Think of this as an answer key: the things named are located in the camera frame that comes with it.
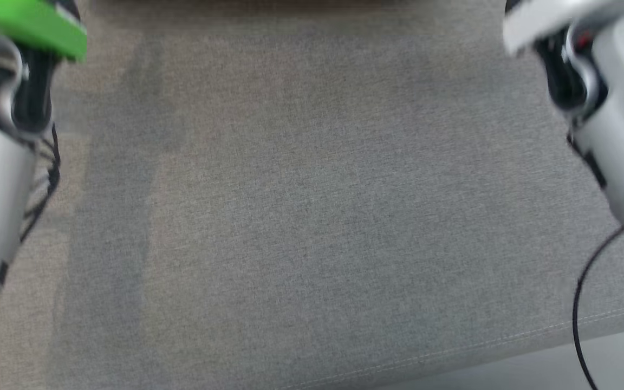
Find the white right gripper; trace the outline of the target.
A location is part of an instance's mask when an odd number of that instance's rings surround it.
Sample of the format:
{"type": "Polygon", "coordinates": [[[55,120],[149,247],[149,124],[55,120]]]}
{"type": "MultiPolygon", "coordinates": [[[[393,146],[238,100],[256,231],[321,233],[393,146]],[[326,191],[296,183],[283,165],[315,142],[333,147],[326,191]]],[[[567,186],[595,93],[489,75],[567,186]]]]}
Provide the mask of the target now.
{"type": "Polygon", "coordinates": [[[624,56],[624,1],[509,1],[502,23],[504,50],[517,56],[574,24],[600,29],[597,52],[624,56]]]}

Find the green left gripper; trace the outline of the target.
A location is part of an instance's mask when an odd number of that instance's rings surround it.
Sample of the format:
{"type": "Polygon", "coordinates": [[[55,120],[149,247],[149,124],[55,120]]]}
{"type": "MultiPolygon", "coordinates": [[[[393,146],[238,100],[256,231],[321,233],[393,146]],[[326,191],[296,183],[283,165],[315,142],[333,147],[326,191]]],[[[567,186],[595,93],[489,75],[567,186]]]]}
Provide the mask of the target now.
{"type": "Polygon", "coordinates": [[[62,59],[87,57],[87,30],[76,1],[0,1],[0,34],[62,59]]]}

